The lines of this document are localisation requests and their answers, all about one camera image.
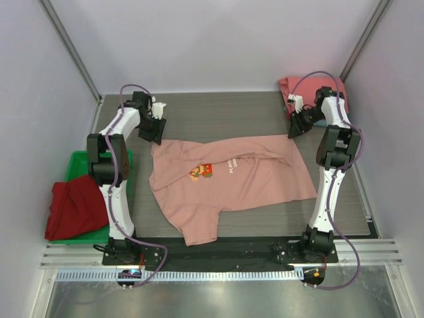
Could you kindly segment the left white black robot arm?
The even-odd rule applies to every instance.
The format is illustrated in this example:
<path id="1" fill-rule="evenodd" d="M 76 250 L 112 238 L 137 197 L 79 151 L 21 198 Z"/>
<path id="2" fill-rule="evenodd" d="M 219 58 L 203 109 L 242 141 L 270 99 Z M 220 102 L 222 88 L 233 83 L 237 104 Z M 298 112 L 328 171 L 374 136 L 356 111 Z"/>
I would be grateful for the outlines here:
<path id="1" fill-rule="evenodd" d="M 94 246 L 103 253 L 104 265 L 131 265 L 142 256 L 127 200 L 131 165 L 126 141 L 138 129 L 139 138 L 160 145 L 166 124 L 166 104 L 157 102 L 142 86 L 135 87 L 138 90 L 129 100 L 120 94 L 120 105 L 112 121 L 99 133 L 87 136 L 88 174 L 99 187 L 109 220 L 106 246 Z"/>

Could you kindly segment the pink printed t shirt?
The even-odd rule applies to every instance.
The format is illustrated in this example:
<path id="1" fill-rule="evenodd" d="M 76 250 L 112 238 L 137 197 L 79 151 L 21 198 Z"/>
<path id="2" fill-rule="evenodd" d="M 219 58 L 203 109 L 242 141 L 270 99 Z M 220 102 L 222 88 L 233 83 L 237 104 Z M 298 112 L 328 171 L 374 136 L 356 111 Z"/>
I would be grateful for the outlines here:
<path id="1" fill-rule="evenodd" d="M 150 188 L 186 246 L 216 241 L 222 211 L 317 197 L 307 166 L 286 135 L 205 144 L 163 140 L 151 155 Z"/>

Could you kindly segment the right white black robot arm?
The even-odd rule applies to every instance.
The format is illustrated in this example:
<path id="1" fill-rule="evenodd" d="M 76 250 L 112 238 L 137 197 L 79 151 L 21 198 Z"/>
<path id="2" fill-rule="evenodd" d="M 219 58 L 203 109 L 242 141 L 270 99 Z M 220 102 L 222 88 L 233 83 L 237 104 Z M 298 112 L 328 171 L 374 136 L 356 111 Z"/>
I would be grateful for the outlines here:
<path id="1" fill-rule="evenodd" d="M 361 134 L 348 119 L 341 92 L 323 86 L 316 91 L 314 103 L 308 107 L 302 96 L 288 97 L 288 104 L 294 106 L 290 113 L 290 138 L 310 131 L 321 119 L 327 123 L 315 159 L 320 173 L 315 208 L 298 243 L 300 257 L 306 262 L 322 260 L 333 252 L 340 187 L 361 146 Z"/>

